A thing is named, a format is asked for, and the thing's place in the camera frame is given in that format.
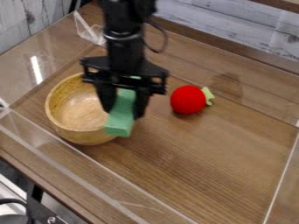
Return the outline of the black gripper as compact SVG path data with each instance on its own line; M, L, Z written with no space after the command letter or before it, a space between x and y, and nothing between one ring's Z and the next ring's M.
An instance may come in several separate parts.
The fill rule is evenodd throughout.
M116 88L136 90L133 116L134 119L141 118L150 95L165 94L168 71L144 60L136 69L120 72L108 66L106 56L84 57L78 63L82 65L82 81L96 84L97 97L104 111L108 113L113 108L117 98Z

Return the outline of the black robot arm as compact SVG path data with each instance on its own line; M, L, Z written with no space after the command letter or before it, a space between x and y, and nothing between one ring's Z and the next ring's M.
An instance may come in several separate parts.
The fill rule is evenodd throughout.
M152 95L165 93L168 71L145 58L145 25L158 28L152 20L156 0L97 0L102 11L102 37L106 55L85 57L81 81L90 84L105 112L117 103L120 88L133 91L133 118L145 115Z

